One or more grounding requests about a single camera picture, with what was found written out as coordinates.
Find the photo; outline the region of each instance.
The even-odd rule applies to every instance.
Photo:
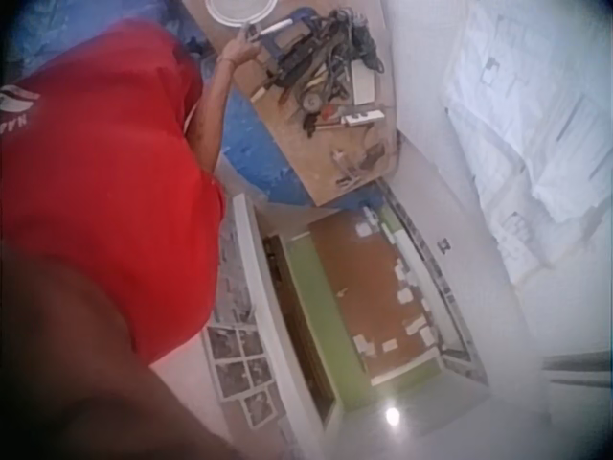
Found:
[[[254,395],[248,396],[242,401],[242,409],[252,429],[258,429],[270,422],[277,416],[268,389],[262,390]]]
[[[249,368],[249,375],[254,386],[262,386],[272,381],[272,372],[265,357],[249,359],[247,367]]]
[[[211,353],[214,359],[240,358],[238,334],[233,329],[208,328]]]
[[[238,331],[242,351],[246,357],[263,355],[264,348],[261,345],[260,334],[258,331]]]
[[[244,362],[216,364],[215,369],[223,400],[232,399],[251,388]]]

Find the green wall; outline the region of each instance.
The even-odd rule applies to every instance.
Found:
[[[346,411],[391,397],[439,374],[436,362],[422,366],[376,387],[361,366],[310,236],[286,245],[287,259],[306,319],[329,377]]]

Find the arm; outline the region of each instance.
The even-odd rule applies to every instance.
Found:
[[[3,396],[47,454],[239,458],[135,356],[96,286],[55,262],[2,256]]]
[[[256,58],[260,48],[259,44],[247,41],[247,26],[240,29],[237,38],[231,40],[219,56],[208,96],[200,100],[193,114],[186,137],[200,168],[208,173],[215,169],[221,151],[223,118],[232,76],[243,63]]]

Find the workbench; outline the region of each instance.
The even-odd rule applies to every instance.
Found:
[[[218,53],[236,36],[237,29],[219,24],[209,15],[205,0],[183,0],[183,3]],[[375,104],[385,113],[385,120],[375,123],[368,135],[368,128],[361,126],[318,131],[308,139],[302,127],[302,118],[296,120],[294,115],[299,108],[295,98],[290,97],[287,103],[279,106],[278,100],[283,92],[281,88],[271,88],[254,102],[261,120],[318,206],[381,177],[397,164],[396,98],[391,44],[381,4],[379,0],[279,0],[275,10],[261,23],[267,27],[300,7],[312,7],[320,15],[328,15],[331,10],[343,6],[352,7],[368,17],[371,35],[385,66],[385,73],[376,74],[375,77]],[[299,33],[298,27],[292,27],[279,39],[290,41]],[[235,84],[246,98],[250,99],[266,80],[265,66],[262,64],[268,58],[267,53],[262,51],[259,62],[249,62],[235,73]],[[331,152],[342,150],[352,163],[359,164],[364,158],[366,147],[373,142],[383,143],[385,155],[361,181],[350,187],[340,187],[337,181],[345,174],[332,161]]]

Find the wooden board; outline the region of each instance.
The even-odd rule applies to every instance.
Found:
[[[205,0],[183,0],[183,3],[218,52],[236,35],[236,29],[217,23],[209,15]],[[354,189],[390,172],[397,164],[396,100],[391,47],[381,5],[379,0],[279,0],[275,10],[262,22],[262,25],[266,27],[273,24],[303,6],[310,6],[322,15],[327,15],[334,8],[351,6],[357,12],[366,15],[379,57],[385,65],[385,74],[376,77],[375,102],[385,112],[386,120],[375,125],[374,133],[368,136],[369,145],[366,147],[372,144],[370,138],[373,135],[376,141],[384,143],[386,154],[364,180],[355,184],[352,188]],[[292,28],[280,39],[290,40],[292,34],[299,32],[300,28]],[[267,53],[262,52],[259,61],[267,60]],[[251,98],[265,77],[263,64],[250,62],[237,70],[235,83],[246,97]],[[280,88],[272,88],[254,104],[254,107],[315,204],[323,205],[348,193],[352,189],[342,189],[336,185],[336,181],[344,174],[332,162],[330,154],[333,150],[342,150],[354,164],[358,164],[364,157],[367,129],[357,127],[316,132],[312,139],[308,139],[302,129],[302,120],[292,119],[292,115],[298,109],[297,102],[291,97],[284,106],[279,107],[278,100],[281,93]]]
[[[419,333],[408,335],[405,328],[424,315],[421,295],[400,304],[401,289],[394,267],[395,249],[381,233],[360,238],[355,225],[366,219],[359,212],[342,212],[309,226],[317,254],[352,337],[363,335],[374,343],[376,356],[361,355],[371,379],[408,364],[426,351]],[[384,352],[383,344],[397,342]]]

